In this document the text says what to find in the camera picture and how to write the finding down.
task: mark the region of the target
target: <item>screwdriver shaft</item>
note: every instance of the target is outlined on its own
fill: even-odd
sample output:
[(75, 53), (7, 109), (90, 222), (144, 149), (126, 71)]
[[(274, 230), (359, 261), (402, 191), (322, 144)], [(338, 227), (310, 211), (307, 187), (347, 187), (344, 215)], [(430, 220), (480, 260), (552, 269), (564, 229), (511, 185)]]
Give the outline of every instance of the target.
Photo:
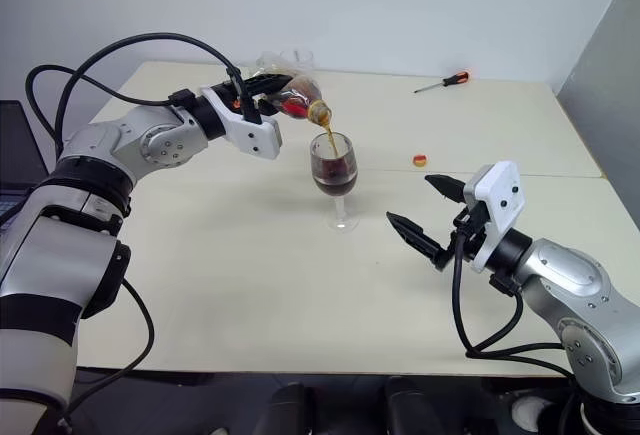
[(431, 90), (432, 88), (441, 87), (441, 86), (442, 86), (442, 82), (434, 83), (433, 85), (428, 85), (426, 87), (419, 88), (418, 90), (414, 90), (413, 93), (425, 92), (427, 90)]

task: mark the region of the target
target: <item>black cable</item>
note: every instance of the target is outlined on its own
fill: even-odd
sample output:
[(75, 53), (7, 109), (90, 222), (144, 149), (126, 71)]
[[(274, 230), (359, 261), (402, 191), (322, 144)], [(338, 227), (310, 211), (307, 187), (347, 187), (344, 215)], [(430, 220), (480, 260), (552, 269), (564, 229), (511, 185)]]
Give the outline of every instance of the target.
[(79, 395), (75, 400), (73, 400), (69, 404), (69, 406), (67, 407), (67, 410), (64, 413), (64, 418), (69, 418), (69, 416), (87, 398), (91, 397), (96, 392), (98, 392), (98, 391), (102, 390), (103, 388), (105, 388), (107, 385), (112, 384), (116, 380), (124, 377), (127, 373), (131, 372), (142, 360), (144, 360), (144, 358), (151, 351), (151, 347), (153, 347), (153, 342), (155, 340), (155, 329), (153, 327), (153, 320), (151, 319), (151, 315), (149, 314), (149, 311), (147, 310), (147, 307), (145, 306), (144, 302), (142, 301), (142, 298), (140, 297), (140, 295), (138, 295), (138, 292), (136, 292), (136, 290), (133, 288), (133, 286), (131, 286), (131, 284), (126, 279), (122, 280), (122, 285), (124, 286), (124, 288), (127, 289), (127, 291), (131, 294), (133, 299), (136, 301), (136, 303), (138, 304), (138, 307), (140, 307), (140, 311), (142, 312), (142, 315), (144, 316), (145, 322), (147, 322), (147, 330), (149, 331), (149, 339), (147, 341), (147, 346), (144, 347), (144, 350), (142, 350), (140, 355), (138, 355), (136, 357), (136, 359), (134, 361), (132, 361), (129, 365), (124, 367), (122, 370), (119, 370), (116, 373), (114, 373), (112, 375), (109, 375), (104, 380), (102, 380), (100, 383), (98, 383), (97, 385), (91, 387), (89, 390), (87, 390), (82, 395)]
[[(180, 42), (187, 43), (189, 45), (194, 45), (198, 48), (201, 48), (205, 52), (210, 53), (214, 57), (216, 57), (220, 62), (222, 62), (227, 67), (227, 73), (234, 81), (236, 88), (239, 92), (241, 102), (243, 103), (243, 110), (246, 108), (249, 110), (248, 100), (250, 99), (247, 89), (245, 87), (244, 80), (242, 80), (242, 75), (240, 73), (240, 69), (234, 66), (224, 55), (218, 52), (215, 48), (207, 45), (204, 42), (201, 42), (198, 39), (188, 37), (186, 35), (181, 35), (179, 33), (143, 33), (140, 35), (134, 35), (132, 37), (124, 38), (119, 40), (107, 47), (97, 51), (93, 55), (91, 55), (82, 65), (78, 67), (78, 69), (71, 75), (71, 78), (67, 81), (67, 84), (62, 91), (62, 95), (60, 96), (60, 102), (58, 103), (58, 110), (56, 111), (56, 119), (54, 124), (54, 133), (55, 139), (57, 141), (57, 154), (58, 156), (62, 153), (62, 127), (64, 123), (64, 115), (67, 109), (67, 104), (69, 103), (69, 98), (71, 97), (71, 91), (75, 87), (78, 80), (85, 74), (89, 68), (95, 65), (98, 61), (102, 60), (104, 57), (109, 55), (116, 50), (127, 47), (129, 45), (133, 45), (135, 43), (147, 42), (151, 40), (177, 40)], [(252, 121), (254, 123), (261, 123), (259, 113), (248, 112), (245, 114), (247, 116), (247, 120)]]
[(13, 207), (11, 207), (9, 210), (7, 210), (2, 215), (0, 215), (0, 227), (5, 223), (7, 223), (9, 220), (11, 220), (15, 215), (17, 215), (18, 212), (22, 210), (22, 207), (24, 207), (24, 204), (26, 201), (27, 201), (26, 198), (20, 200)]
[[(40, 124), (44, 127), (44, 129), (47, 131), (47, 133), (49, 134), (49, 136), (53, 139), (54, 142), (56, 142), (56, 150), (58, 149), (58, 144), (57, 144), (57, 140), (56, 140), (56, 135), (55, 135), (55, 130), (53, 129), (53, 127), (51, 126), (51, 124), (49, 123), (49, 121), (46, 119), (46, 117), (44, 116), (44, 113), (42, 113), (42, 110), (40, 109), (40, 106), (38, 105), (38, 102), (36, 101), (36, 97), (35, 97), (35, 79), (36, 77), (43, 73), (43, 72), (63, 72), (63, 73), (68, 73), (69, 75), (73, 75), (75, 73), (75, 70), (69, 67), (64, 67), (62, 65), (53, 65), (53, 64), (45, 64), (45, 65), (38, 65), (37, 67), (33, 68), (28, 74), (27, 74), (27, 78), (24, 82), (24, 89), (25, 92), (27, 94), (27, 101), (29, 102), (29, 105), (31, 106), (31, 110), (33, 110), (33, 113), (35, 114), (36, 118), (38, 119), (38, 121), (40, 122)], [(129, 97), (127, 95), (123, 95), (121, 93), (118, 93), (117, 91), (113, 90), (112, 88), (107, 87), (106, 85), (98, 82), (97, 80), (88, 77), (86, 75), (82, 75), (80, 77), (82, 80), (84, 80), (85, 82), (89, 82), (91, 85), (94, 85), (95, 87), (99, 88), (100, 90), (102, 90), (103, 92), (108, 93), (109, 95), (111, 95), (112, 97), (118, 98), (124, 102), (128, 102), (128, 103), (133, 103), (136, 105), (147, 105), (147, 106), (151, 106), (151, 107), (166, 107), (171, 105), (171, 101), (170, 100), (141, 100), (138, 98), (133, 98), (133, 97)]]
[(577, 390), (573, 388), (571, 395), (569, 395), (569, 399), (565, 403), (564, 407), (562, 407), (562, 412), (560, 412), (560, 419), (558, 420), (558, 435), (566, 435), (569, 416), (571, 415), (577, 401)]
[(497, 343), (498, 341), (506, 337), (509, 333), (511, 333), (511, 331), (516, 327), (516, 325), (522, 318), (522, 312), (524, 311), (524, 302), (522, 301), (522, 295), (520, 295), (519, 293), (515, 294), (515, 299), (516, 299), (516, 310), (513, 316), (511, 317), (511, 320), (509, 320), (509, 322), (504, 327), (502, 327), (496, 333), (491, 335), (485, 341), (477, 344), (474, 347), (476, 350), (482, 351), (485, 348), (488, 348), (491, 345)]
[[(458, 238), (456, 240), (456, 245), (455, 245), (453, 283), (451, 287), (451, 304), (453, 306), (453, 319), (456, 326), (456, 330), (458, 332), (458, 337), (460, 338), (462, 345), (467, 351), (466, 356), (468, 358), (476, 358), (476, 359), (505, 360), (505, 361), (512, 361), (512, 362), (528, 363), (530, 365), (537, 365), (539, 367), (544, 367), (550, 370), (554, 370), (564, 375), (565, 377), (571, 378), (573, 375), (569, 371), (553, 363), (537, 360), (535, 358), (514, 356), (514, 354), (516, 353), (528, 352), (532, 350), (562, 348), (562, 345), (559, 343), (532, 343), (532, 344), (520, 345), (517, 347), (507, 348), (503, 350), (494, 350), (489, 352), (483, 352), (482, 350), (478, 350), (476, 347), (474, 347), (471, 344), (471, 341), (469, 340), (464, 328), (464, 323), (462, 321), (462, 311), (460, 308), (460, 287), (462, 284), (462, 261), (464, 258), (465, 240), (466, 240), (466, 235), (463, 233), (458, 233)], [(514, 314), (514, 317), (512, 317), (511, 321), (513, 321), (516, 318), (519, 318), (517, 317), (518, 315), (517, 308), (518, 307), (516, 306), (516, 314)], [(513, 329), (513, 327), (511, 326), (511, 321), (507, 325), (505, 325), (505, 327), (503, 327), (501, 330), (496, 332), (496, 334), (492, 335), (487, 340), (482, 342), (482, 344), (479, 344), (479, 345), (486, 344), (487, 341), (495, 343), (494, 340), (497, 341), (500, 338), (503, 338), (504, 335), (506, 335), (506, 333), (510, 332)]]
[(103, 375), (102, 377), (98, 377), (94, 380), (73, 380), (73, 383), (77, 383), (78, 385), (93, 385), (94, 383), (99, 383), (102, 380), (106, 380), (110, 376), (111, 374), (107, 373), (106, 375)]

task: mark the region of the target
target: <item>screwdriver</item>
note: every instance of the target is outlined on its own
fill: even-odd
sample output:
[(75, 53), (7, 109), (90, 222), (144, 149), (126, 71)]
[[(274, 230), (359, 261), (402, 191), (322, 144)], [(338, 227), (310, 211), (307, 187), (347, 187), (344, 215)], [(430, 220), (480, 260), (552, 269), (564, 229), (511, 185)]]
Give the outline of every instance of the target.
[(419, 88), (418, 90), (414, 90), (413, 93), (420, 93), (426, 90), (431, 90), (436, 87), (448, 87), (449, 85), (460, 85), (461, 83), (467, 83), (469, 81), (469, 72), (459, 72), (456, 73), (453, 77), (443, 78), (442, 82), (434, 83), (433, 85), (429, 85), (428, 87)]

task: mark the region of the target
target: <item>glass stem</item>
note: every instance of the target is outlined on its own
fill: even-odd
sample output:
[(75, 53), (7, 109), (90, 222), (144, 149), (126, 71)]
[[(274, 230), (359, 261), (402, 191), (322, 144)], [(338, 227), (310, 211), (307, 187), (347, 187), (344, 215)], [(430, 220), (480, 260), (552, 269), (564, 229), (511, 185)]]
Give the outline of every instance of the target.
[(336, 219), (344, 221), (347, 219), (347, 211), (344, 208), (344, 197), (334, 197), (336, 201)]

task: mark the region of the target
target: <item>laptop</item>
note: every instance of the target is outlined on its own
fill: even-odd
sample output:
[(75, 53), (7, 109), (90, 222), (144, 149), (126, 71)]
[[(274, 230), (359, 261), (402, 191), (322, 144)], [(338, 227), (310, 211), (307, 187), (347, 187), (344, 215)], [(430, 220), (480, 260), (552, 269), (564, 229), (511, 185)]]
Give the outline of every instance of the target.
[[(22, 104), (0, 100), (0, 214), (24, 200), (47, 175)], [(0, 234), (12, 220), (0, 227)]]

